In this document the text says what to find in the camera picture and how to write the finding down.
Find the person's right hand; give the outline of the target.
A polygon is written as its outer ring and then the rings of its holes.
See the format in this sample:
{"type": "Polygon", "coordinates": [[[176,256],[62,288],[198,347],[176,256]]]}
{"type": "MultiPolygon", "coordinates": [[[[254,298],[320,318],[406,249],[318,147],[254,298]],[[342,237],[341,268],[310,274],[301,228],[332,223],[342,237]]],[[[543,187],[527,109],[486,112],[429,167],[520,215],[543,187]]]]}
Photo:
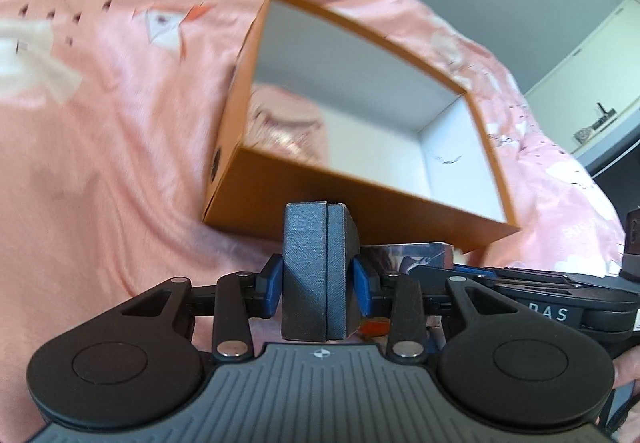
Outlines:
{"type": "MultiPolygon", "coordinates": [[[[632,396],[635,399],[639,397],[639,379],[640,379],[640,347],[629,349],[624,354],[614,359],[615,380],[614,388],[618,389],[624,385],[632,383],[634,392],[632,396]]],[[[623,426],[617,431],[617,441],[622,443],[639,443],[640,437],[640,420],[639,420],[639,404],[631,408],[627,419],[623,426]]]]}

